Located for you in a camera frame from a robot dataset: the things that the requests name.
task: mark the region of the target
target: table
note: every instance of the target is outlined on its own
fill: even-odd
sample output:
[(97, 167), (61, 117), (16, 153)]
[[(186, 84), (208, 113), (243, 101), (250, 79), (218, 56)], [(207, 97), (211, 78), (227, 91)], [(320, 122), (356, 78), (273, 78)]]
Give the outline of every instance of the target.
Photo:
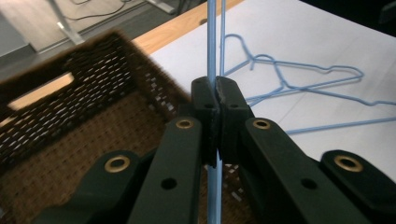
[[(59, 22), (57, 23), (60, 29), (64, 32), (67, 37), (74, 43), (74, 44), (81, 44), (84, 42), (82, 37), (77, 33), (74, 29), (72, 29), (65, 19), (61, 8), (58, 6), (55, 0), (48, 0), (49, 5), (51, 6), (53, 12), (55, 13), (56, 17), (58, 18)], [(175, 9), (168, 4), (164, 3), (161, 0), (147, 0), (147, 2), (151, 3), (155, 7), (163, 10), (168, 14), (175, 13)]]
[[(242, 0), (228, 0), (226, 8), (232, 8)], [(220, 14), (221, 1), (217, 0), (217, 14)], [(154, 28), (153, 30), (134, 39), (134, 43), (146, 54), (151, 54), (164, 46), (172, 43), (188, 32), (196, 29), (207, 19), (207, 3)]]
[[(276, 59), (322, 66), (344, 64), (358, 67), (365, 77), (356, 83), (326, 91), (361, 97), (367, 101), (396, 101), (396, 39), (338, 18), (296, 0), (245, 0), (227, 12), (226, 33), (243, 36), (253, 54), (267, 53)], [(206, 26), (184, 34), (151, 57), (187, 92), (191, 82), (206, 76)], [(226, 69), (245, 59), (234, 39), (226, 42)], [(283, 67), (292, 82), (314, 82), (331, 75)], [(257, 65), (229, 76), (245, 96), (272, 90), (277, 85), (274, 68)], [(337, 122), (396, 117), (396, 106), (370, 107), (303, 92), (275, 97), (255, 105), (256, 117), (272, 119), (284, 130)], [(292, 135), (310, 157), (319, 160), (324, 151), (343, 149), (361, 155), (396, 181), (396, 122)]]

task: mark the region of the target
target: metal rod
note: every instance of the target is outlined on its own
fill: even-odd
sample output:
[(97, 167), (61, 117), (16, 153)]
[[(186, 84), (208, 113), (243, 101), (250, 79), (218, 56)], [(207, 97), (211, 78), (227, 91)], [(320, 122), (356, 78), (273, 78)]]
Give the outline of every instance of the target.
[(67, 35), (67, 37), (69, 37), (69, 39), (73, 41), (75, 45), (83, 43), (84, 39), (82, 39), (82, 37), (70, 27), (69, 23), (64, 18), (64, 14), (62, 13), (58, 4), (56, 4), (55, 0), (48, 0), (48, 2), (49, 5), (52, 7), (52, 10), (55, 12), (56, 17), (59, 20), (58, 26), (61, 28), (64, 34)]
[(147, 2), (151, 3), (155, 7), (159, 8), (160, 10), (168, 13), (169, 15), (172, 15), (176, 12), (174, 7), (169, 6), (165, 2), (161, 0), (146, 0)]
[[(207, 1), (207, 76), (216, 91), (216, 0)], [(222, 161), (217, 153), (217, 167), (207, 169), (207, 223), (221, 223)]]
[(220, 26), (220, 69), (219, 75), (224, 76), (224, 53), (225, 53), (225, 3), (221, 0), (221, 26)]

